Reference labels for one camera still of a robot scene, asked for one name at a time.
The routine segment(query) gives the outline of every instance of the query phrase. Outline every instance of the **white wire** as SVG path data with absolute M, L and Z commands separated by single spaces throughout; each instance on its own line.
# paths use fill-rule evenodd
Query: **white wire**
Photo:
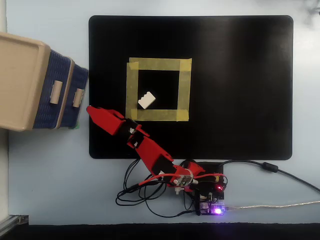
M 230 206 L 227 207 L 227 211 L 233 210 L 241 210 L 241 209 L 258 209 L 258 208 L 266 208 L 266 209 L 282 209 L 282 208 L 289 208 L 289 207 L 296 207 L 296 206 L 303 206 L 303 205 L 310 205 L 310 204 L 320 204 L 320 201 L 310 201 L 310 202 L 302 202 L 290 205 L 252 205 L 252 206 Z

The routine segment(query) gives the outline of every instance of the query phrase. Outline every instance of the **black mat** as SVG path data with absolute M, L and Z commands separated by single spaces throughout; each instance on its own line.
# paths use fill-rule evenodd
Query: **black mat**
M 291 157 L 291 17 L 93 16 L 90 105 L 125 114 L 126 66 L 131 57 L 192 58 L 189 121 L 141 122 L 174 158 Z M 157 100 L 151 109 L 175 109 L 178 83 L 176 72 L 140 70 L 139 98 L 153 88 Z M 136 157 L 92 122 L 89 153 L 93 158 Z

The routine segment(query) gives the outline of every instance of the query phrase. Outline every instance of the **white block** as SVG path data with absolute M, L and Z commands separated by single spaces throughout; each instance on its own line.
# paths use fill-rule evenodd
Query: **white block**
M 147 91 L 146 94 L 140 100 L 138 100 L 138 104 L 140 104 L 143 109 L 146 109 L 155 100 L 155 96 L 153 96 L 151 92 Z

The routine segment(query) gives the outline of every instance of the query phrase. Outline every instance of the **yellow tape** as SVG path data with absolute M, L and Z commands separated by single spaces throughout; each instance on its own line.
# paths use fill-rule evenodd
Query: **yellow tape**
M 192 58 L 180 59 L 180 72 L 191 72 Z
M 139 62 L 129 62 L 128 65 L 131 70 L 139 70 Z
M 179 71 L 180 59 L 130 57 L 129 62 L 138 62 L 139 70 Z
M 189 121 L 190 59 L 130 57 L 126 74 L 125 117 L 137 121 Z M 177 109 L 138 110 L 139 70 L 179 71 Z
M 125 100 L 125 117 L 129 119 L 137 119 L 133 109 L 137 110 L 138 106 L 138 74 L 139 70 L 135 69 L 139 66 L 138 62 L 128 62 L 126 64 L 126 100 Z
M 131 109 L 131 116 L 136 114 L 137 121 L 188 121 L 187 110 L 176 109 Z

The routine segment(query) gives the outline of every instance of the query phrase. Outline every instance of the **red wire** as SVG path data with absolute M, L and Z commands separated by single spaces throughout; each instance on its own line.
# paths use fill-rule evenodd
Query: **red wire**
M 181 176 L 179 174 L 174 174 L 174 173 L 164 173 L 164 174 L 160 174 L 160 175 L 155 175 L 145 181 L 142 181 L 139 183 L 139 186 L 143 185 L 143 184 L 146 184 L 154 179 L 158 179 L 158 178 L 161 178 L 161 177 L 177 177 L 177 178 L 180 178 Z
M 200 178 L 209 177 L 209 176 L 213 176 L 213 177 L 222 176 L 222 177 L 225 177 L 225 175 L 222 174 L 222 173 L 208 173 L 208 174 L 203 174 L 203 175 L 200 175 L 200 176 L 195 176 L 194 179 L 200 179 Z
M 209 173 L 209 174 L 204 174 L 204 175 L 201 175 L 201 176 L 195 176 L 194 179 L 200 179 L 200 178 L 204 178 L 204 177 L 208 177 L 208 176 L 213 176 L 213 177 L 216 177 L 216 176 L 222 176 L 222 177 L 225 177 L 224 174 L 222 173 Z M 177 177 L 177 178 L 180 178 L 181 175 L 179 174 L 174 174 L 174 173 L 164 173 L 164 174 L 160 174 L 160 175 L 155 175 L 145 181 L 142 181 L 139 183 L 139 186 L 143 185 L 143 184 L 146 184 L 154 179 L 158 179 L 158 178 L 162 178 L 162 177 Z

